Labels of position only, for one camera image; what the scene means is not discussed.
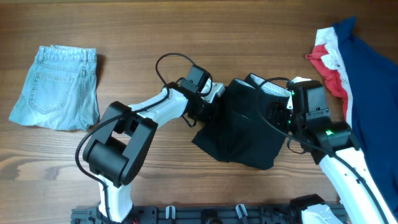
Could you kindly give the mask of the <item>black shorts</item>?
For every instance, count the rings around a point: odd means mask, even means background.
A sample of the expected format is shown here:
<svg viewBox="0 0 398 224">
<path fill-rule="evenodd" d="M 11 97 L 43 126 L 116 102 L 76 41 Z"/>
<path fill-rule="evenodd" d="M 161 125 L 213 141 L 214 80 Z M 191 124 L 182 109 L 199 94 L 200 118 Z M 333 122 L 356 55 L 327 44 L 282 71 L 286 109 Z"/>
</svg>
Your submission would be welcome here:
<svg viewBox="0 0 398 224">
<path fill-rule="evenodd" d="M 289 100 L 281 87 L 266 83 L 257 97 L 263 78 L 250 73 L 244 80 L 235 78 L 222 94 L 214 118 L 197 132 L 192 143 L 221 162 L 237 162 L 267 170 L 285 141 L 285 136 L 261 120 L 271 103 Z"/>
</svg>

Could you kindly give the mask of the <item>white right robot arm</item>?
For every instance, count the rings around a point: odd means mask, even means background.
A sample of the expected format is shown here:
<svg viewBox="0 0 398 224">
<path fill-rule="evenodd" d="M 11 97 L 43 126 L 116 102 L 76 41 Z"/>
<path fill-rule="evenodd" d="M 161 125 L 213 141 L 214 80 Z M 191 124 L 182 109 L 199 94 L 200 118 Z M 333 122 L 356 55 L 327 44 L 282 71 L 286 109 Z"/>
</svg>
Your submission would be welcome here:
<svg viewBox="0 0 398 224">
<path fill-rule="evenodd" d="M 397 223 L 365 162 L 353 130 L 333 122 L 325 103 L 271 103 L 267 124 L 300 143 L 334 186 L 351 223 Z"/>
</svg>

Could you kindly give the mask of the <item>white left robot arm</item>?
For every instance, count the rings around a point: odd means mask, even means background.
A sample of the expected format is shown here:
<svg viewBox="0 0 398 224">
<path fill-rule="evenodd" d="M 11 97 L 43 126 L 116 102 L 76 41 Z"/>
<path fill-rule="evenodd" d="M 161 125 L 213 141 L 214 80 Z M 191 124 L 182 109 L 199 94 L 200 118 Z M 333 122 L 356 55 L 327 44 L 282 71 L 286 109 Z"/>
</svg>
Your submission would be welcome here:
<svg viewBox="0 0 398 224">
<path fill-rule="evenodd" d="M 166 84 L 161 92 L 142 103 L 111 103 L 99 125 L 79 143 L 76 160 L 84 160 L 84 173 L 97 181 L 100 203 L 95 223 L 132 223 L 134 204 L 131 182 L 138 175 L 155 132 L 169 121 L 188 115 L 199 119 L 222 96 L 222 83 L 205 81 L 195 85 L 182 80 Z"/>
</svg>

